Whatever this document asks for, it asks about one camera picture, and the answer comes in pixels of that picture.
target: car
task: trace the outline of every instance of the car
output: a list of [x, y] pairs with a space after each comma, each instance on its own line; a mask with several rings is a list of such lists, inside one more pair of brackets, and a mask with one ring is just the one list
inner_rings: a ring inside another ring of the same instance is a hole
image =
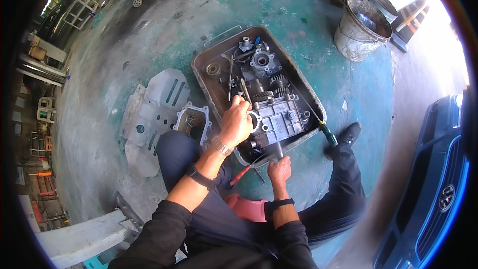
[[73, 3], [75, 3], [75, 0], [59, 2], [44, 18], [36, 35], [57, 47], [63, 48], [72, 27], [62, 20]]
[[469, 161], [461, 137], [462, 94], [425, 114], [402, 200], [374, 258], [374, 269], [424, 268], [447, 236], [465, 192]]

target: caster wheel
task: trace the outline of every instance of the caster wheel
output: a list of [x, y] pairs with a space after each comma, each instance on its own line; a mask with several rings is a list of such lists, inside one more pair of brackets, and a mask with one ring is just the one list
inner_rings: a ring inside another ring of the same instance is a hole
[[133, 6], [134, 7], [140, 7], [141, 4], [143, 4], [143, 0], [134, 0], [133, 1]]

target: sneaker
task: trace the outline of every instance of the sneaker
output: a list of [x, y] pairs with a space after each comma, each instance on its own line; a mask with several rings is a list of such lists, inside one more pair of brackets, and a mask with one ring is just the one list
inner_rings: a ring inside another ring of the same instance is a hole
[[351, 123], [338, 135], [337, 143], [339, 145], [345, 144], [346, 146], [352, 146], [361, 131], [362, 125], [359, 122]]

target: car emblem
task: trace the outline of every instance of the car emblem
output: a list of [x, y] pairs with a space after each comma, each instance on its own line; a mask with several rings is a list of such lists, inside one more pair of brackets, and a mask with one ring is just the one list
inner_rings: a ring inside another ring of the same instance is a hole
[[455, 190], [453, 189], [453, 187], [448, 185], [440, 193], [440, 196], [438, 198], [438, 205], [440, 206], [440, 209], [442, 211], [446, 211], [451, 206], [451, 202], [453, 201], [453, 195], [455, 194], [454, 192]]

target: white bucket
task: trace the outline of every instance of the white bucket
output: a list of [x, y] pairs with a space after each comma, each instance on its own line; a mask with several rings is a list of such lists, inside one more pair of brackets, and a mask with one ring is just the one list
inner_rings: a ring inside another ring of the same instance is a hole
[[[345, 12], [334, 35], [337, 49], [353, 62], [361, 62], [380, 45], [390, 40], [392, 29], [385, 16], [370, 2], [347, 0]], [[376, 33], [366, 27], [356, 14], [375, 22]]]

